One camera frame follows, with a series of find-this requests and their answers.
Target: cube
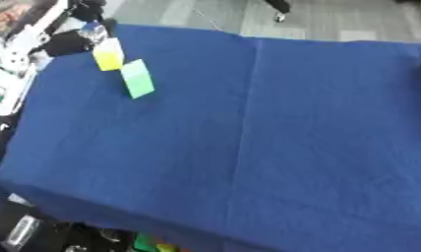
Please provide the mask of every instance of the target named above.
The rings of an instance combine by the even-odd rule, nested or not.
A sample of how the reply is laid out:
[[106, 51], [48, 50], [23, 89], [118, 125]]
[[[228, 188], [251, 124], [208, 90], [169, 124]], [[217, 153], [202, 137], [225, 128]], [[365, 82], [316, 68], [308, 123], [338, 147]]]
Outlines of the cube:
[[155, 90], [150, 71], [142, 59], [125, 64], [120, 71], [132, 98], [147, 95]]
[[123, 66], [125, 54], [117, 37], [108, 38], [92, 51], [101, 71], [119, 70]]

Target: caster wheel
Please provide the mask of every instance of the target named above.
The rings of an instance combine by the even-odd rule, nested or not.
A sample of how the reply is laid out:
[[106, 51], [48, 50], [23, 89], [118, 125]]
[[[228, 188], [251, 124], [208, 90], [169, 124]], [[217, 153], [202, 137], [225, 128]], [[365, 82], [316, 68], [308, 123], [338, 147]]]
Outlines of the caster wheel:
[[274, 17], [274, 21], [277, 23], [282, 23], [285, 21], [285, 14], [282, 13], [276, 13], [276, 16]]

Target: table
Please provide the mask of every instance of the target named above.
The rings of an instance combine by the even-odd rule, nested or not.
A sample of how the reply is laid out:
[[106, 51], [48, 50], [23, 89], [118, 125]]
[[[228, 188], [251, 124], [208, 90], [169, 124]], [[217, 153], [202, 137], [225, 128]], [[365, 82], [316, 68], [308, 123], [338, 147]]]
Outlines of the table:
[[195, 251], [421, 252], [421, 44], [117, 33], [156, 92], [56, 60], [0, 185]]

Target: gray carpet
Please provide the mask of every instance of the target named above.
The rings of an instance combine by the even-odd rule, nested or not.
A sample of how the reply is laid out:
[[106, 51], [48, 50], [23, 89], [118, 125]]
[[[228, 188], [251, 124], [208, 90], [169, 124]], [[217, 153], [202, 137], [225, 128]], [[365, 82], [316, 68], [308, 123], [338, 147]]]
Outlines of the gray carpet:
[[220, 30], [247, 36], [421, 42], [421, 13], [392, 0], [292, 0], [282, 24], [262, 0], [110, 0], [121, 23]]

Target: wire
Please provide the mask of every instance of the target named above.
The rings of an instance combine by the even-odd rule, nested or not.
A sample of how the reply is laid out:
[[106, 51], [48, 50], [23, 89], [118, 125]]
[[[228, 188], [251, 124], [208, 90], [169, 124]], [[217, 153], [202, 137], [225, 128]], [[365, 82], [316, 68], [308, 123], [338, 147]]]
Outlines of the wire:
[[209, 19], [208, 16], [206, 16], [203, 12], [197, 10], [196, 8], [193, 8], [193, 11], [207, 20], [215, 30], [222, 32], [222, 29], [217, 26], [213, 20]]

